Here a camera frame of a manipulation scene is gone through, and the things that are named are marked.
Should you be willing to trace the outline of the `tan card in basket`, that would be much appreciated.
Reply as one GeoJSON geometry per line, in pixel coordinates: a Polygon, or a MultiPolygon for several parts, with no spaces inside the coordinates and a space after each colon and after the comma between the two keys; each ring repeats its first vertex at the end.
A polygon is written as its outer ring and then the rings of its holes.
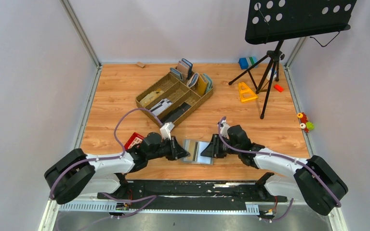
{"type": "Polygon", "coordinates": [[[148,93],[141,101],[140,105],[146,107],[148,106],[151,102],[153,102],[158,96],[160,96],[162,93],[164,93],[163,90],[157,89],[154,90],[150,93],[148,93]]]}

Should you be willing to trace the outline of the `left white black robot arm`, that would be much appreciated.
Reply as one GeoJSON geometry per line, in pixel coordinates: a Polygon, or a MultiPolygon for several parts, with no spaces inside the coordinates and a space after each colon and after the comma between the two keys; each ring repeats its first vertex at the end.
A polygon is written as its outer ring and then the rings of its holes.
{"type": "Polygon", "coordinates": [[[62,205],[84,194],[117,192],[124,174],[145,168],[152,159],[175,161],[189,155],[175,136],[164,139],[151,132],[123,153],[93,155],[74,149],[51,166],[44,177],[51,189],[50,197],[62,205]]]}

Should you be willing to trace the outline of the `yellow triangular toy block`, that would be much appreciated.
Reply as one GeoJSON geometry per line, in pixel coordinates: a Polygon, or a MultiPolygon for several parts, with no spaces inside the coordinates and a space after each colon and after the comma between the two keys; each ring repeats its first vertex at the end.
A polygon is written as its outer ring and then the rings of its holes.
{"type": "Polygon", "coordinates": [[[242,103],[247,103],[258,99],[257,94],[245,82],[238,83],[238,93],[242,103]]]}

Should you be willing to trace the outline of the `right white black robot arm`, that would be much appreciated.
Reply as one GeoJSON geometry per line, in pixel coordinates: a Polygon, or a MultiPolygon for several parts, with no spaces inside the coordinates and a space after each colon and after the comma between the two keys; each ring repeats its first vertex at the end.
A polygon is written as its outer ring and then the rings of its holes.
{"type": "Polygon", "coordinates": [[[261,186],[270,195],[305,201],[320,215],[340,207],[340,200],[348,193],[347,185],[322,157],[305,159],[274,152],[252,142],[240,125],[222,124],[201,151],[202,156],[212,158],[228,154],[238,155],[247,166],[270,170],[269,176],[261,178],[261,186]]]}

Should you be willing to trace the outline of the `red green toy figure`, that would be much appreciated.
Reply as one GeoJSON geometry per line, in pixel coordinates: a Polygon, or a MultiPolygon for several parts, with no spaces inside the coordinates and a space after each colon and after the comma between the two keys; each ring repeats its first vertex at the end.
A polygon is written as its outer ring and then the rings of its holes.
{"type": "Polygon", "coordinates": [[[308,117],[304,112],[298,113],[297,117],[300,120],[300,128],[305,133],[309,133],[310,131],[315,129],[314,124],[308,120],[308,117]]]}

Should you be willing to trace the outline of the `blue green toy block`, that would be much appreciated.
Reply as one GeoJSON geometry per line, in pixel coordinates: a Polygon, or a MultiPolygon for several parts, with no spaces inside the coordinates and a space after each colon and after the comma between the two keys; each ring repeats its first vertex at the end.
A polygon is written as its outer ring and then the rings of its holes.
{"type": "Polygon", "coordinates": [[[255,56],[251,56],[251,57],[240,58],[238,61],[238,64],[240,66],[240,69],[246,70],[250,68],[252,65],[254,65],[256,62],[258,62],[257,58],[255,56]]]}

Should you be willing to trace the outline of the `woven divided basket tray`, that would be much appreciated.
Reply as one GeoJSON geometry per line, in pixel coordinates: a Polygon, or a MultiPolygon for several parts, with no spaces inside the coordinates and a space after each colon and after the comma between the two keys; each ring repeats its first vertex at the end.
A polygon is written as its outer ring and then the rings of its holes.
{"type": "Polygon", "coordinates": [[[140,93],[135,98],[137,107],[145,108],[144,112],[152,121],[157,125],[161,126],[163,123],[161,119],[165,117],[169,112],[179,107],[182,103],[187,103],[191,105],[183,115],[181,115],[176,121],[173,122],[175,126],[180,125],[186,118],[188,118],[196,109],[198,109],[203,103],[205,103],[213,95],[213,87],[210,82],[207,86],[206,92],[203,96],[199,96],[196,88],[189,88],[185,83],[175,77],[172,73],[166,74],[164,77],[159,79],[148,89],[140,93]],[[158,96],[153,102],[148,106],[144,107],[140,105],[140,101],[150,92],[161,89],[164,91],[160,96],[158,96]],[[172,101],[172,105],[164,110],[159,116],[155,116],[150,109],[157,104],[162,99],[168,98],[172,101]]]}

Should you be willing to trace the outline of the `yellow card holder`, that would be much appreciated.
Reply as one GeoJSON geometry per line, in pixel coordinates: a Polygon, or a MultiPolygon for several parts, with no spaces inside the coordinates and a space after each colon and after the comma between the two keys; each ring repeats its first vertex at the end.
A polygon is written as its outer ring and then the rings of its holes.
{"type": "Polygon", "coordinates": [[[196,91],[199,96],[203,96],[206,92],[207,86],[208,86],[208,79],[205,74],[199,74],[198,80],[196,83],[196,91]]]}

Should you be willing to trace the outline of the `small red toy brick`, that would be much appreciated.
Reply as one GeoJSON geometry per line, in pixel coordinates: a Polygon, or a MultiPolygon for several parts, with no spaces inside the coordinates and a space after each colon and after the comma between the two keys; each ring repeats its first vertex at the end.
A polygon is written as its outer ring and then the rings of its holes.
{"type": "Polygon", "coordinates": [[[274,89],[276,89],[278,92],[283,92],[284,91],[284,88],[281,87],[279,84],[275,84],[274,89]]]}

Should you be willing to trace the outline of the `gold card magnetic stripe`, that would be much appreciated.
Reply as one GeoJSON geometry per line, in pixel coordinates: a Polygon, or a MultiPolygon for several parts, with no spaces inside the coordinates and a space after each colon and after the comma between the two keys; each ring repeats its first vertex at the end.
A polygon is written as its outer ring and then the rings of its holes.
{"type": "Polygon", "coordinates": [[[190,153],[190,156],[188,156],[185,160],[188,162],[196,161],[198,154],[198,142],[195,140],[188,140],[187,151],[190,153]]]}

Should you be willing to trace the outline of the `small cardboard scrap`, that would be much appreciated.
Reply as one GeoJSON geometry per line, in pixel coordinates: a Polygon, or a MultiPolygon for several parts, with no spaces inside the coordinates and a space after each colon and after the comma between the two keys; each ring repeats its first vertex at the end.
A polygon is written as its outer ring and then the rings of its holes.
{"type": "Polygon", "coordinates": [[[139,66],[140,68],[144,68],[146,66],[146,64],[142,62],[137,62],[136,65],[139,66]]]}

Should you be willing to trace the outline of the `black music stand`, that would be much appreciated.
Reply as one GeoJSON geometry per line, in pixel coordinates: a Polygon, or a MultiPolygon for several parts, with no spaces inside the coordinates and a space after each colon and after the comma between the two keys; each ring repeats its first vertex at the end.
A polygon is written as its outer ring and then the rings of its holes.
{"type": "Polygon", "coordinates": [[[259,83],[254,83],[255,92],[265,91],[266,96],[260,119],[264,119],[272,82],[279,80],[280,61],[285,54],[281,51],[283,42],[319,34],[337,33],[349,30],[351,12],[356,0],[251,0],[245,41],[252,45],[276,42],[274,50],[242,72],[250,73],[253,68],[269,59],[268,66],[259,83]],[[268,87],[263,89],[266,77],[270,76],[268,87]]]}

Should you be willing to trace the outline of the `blue tan card holder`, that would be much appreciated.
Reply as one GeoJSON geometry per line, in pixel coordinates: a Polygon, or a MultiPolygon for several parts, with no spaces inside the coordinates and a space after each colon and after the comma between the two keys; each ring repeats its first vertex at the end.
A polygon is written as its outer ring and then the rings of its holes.
{"type": "Polygon", "coordinates": [[[181,73],[184,79],[189,79],[192,74],[192,67],[193,64],[191,62],[185,58],[182,58],[178,61],[176,69],[181,73]]]}

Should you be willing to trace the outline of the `black white cards stack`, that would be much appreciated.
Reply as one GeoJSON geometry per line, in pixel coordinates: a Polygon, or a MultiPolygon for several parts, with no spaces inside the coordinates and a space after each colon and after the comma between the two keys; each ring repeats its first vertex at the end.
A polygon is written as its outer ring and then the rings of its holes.
{"type": "Polygon", "coordinates": [[[162,99],[157,104],[155,104],[151,109],[150,112],[152,112],[155,116],[159,116],[164,110],[166,110],[169,106],[172,105],[172,101],[168,98],[162,99]]]}

